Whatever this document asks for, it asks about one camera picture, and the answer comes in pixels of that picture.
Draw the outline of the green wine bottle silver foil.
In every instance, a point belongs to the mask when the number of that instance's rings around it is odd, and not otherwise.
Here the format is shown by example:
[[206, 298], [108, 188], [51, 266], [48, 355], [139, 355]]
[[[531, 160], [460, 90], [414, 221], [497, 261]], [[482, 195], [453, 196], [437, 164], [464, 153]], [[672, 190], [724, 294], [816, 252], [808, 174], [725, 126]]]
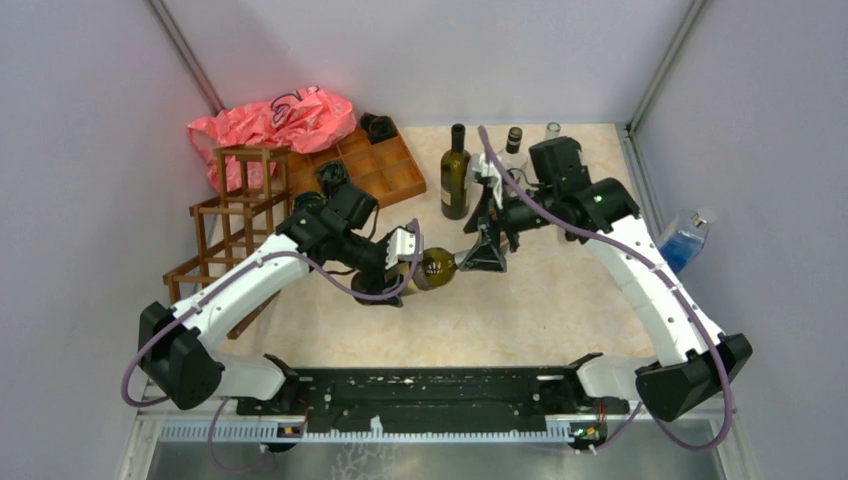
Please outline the green wine bottle silver foil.
[[413, 295], [435, 290], [447, 285], [458, 271], [456, 255], [441, 247], [431, 247], [423, 251], [415, 269], [410, 262], [403, 262], [398, 273], [411, 280], [402, 295]]

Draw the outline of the green wine bottle black neck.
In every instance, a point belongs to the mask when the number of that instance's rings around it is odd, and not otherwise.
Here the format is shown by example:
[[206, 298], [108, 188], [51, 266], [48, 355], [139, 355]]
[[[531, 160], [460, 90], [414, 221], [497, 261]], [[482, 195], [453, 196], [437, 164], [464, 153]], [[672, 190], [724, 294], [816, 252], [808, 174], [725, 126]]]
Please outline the green wine bottle black neck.
[[471, 155], [465, 148], [466, 127], [451, 127], [451, 146], [440, 160], [441, 211], [450, 220], [464, 218], [469, 210], [468, 170]]

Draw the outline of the clear liquor bottle brown label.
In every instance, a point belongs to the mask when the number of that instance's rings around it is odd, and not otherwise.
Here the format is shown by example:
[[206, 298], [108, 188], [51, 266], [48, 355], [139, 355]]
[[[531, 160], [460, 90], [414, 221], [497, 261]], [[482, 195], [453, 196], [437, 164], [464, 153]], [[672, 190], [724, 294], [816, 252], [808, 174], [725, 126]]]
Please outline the clear liquor bottle brown label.
[[520, 150], [523, 130], [518, 126], [509, 129], [505, 146], [497, 153], [498, 159], [509, 174], [519, 185], [527, 183], [526, 168], [529, 156]]

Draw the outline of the clear glass bottle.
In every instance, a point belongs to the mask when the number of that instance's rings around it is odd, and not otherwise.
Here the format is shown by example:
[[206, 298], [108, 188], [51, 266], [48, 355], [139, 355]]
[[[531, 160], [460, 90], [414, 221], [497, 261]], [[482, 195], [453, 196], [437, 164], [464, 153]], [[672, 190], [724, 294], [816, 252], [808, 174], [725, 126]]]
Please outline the clear glass bottle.
[[561, 136], [561, 125], [557, 122], [549, 122], [546, 125], [544, 140], [552, 140]]

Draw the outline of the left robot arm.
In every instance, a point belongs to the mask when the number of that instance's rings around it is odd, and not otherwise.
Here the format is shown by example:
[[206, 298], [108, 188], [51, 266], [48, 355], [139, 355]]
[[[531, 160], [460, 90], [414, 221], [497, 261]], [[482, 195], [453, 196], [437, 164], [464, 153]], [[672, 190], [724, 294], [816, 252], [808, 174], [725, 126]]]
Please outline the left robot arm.
[[417, 220], [377, 242], [358, 235], [376, 206], [373, 196], [345, 184], [324, 203], [294, 210], [262, 245], [209, 286], [171, 307], [150, 304], [140, 315], [139, 350], [122, 382], [140, 368], [180, 410], [228, 397], [262, 401], [277, 414], [292, 411], [300, 399], [293, 370], [271, 355], [247, 358], [217, 348], [249, 313], [311, 273], [358, 300], [387, 303], [398, 297], [407, 280], [370, 293], [344, 286], [323, 268], [335, 261], [372, 280], [403, 261], [418, 263], [423, 238]]

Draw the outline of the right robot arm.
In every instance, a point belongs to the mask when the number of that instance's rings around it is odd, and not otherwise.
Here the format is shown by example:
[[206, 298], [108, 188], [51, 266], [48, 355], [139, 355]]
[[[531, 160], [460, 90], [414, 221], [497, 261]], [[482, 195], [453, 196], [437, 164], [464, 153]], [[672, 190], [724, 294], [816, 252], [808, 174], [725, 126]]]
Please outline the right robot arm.
[[464, 230], [478, 239], [460, 269], [502, 273], [521, 233], [555, 225], [601, 261], [655, 352], [652, 359], [600, 356], [581, 362], [563, 385], [567, 406], [588, 412], [602, 397], [639, 400], [652, 416], [671, 422], [724, 391], [752, 346], [697, 308], [623, 184], [615, 178], [592, 181], [582, 147], [570, 137], [540, 142], [529, 152], [537, 183], [512, 193], [505, 191], [504, 168], [483, 154], [473, 156], [470, 176], [483, 194]]

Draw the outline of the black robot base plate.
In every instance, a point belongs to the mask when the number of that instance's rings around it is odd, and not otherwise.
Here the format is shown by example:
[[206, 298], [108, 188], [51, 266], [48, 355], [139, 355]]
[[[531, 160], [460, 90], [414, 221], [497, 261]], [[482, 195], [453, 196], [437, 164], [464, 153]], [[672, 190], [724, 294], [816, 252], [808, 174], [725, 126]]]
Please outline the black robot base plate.
[[627, 401], [592, 399], [569, 366], [300, 368], [269, 400], [241, 398], [241, 416], [305, 415], [309, 433], [535, 433], [550, 415], [626, 414]]

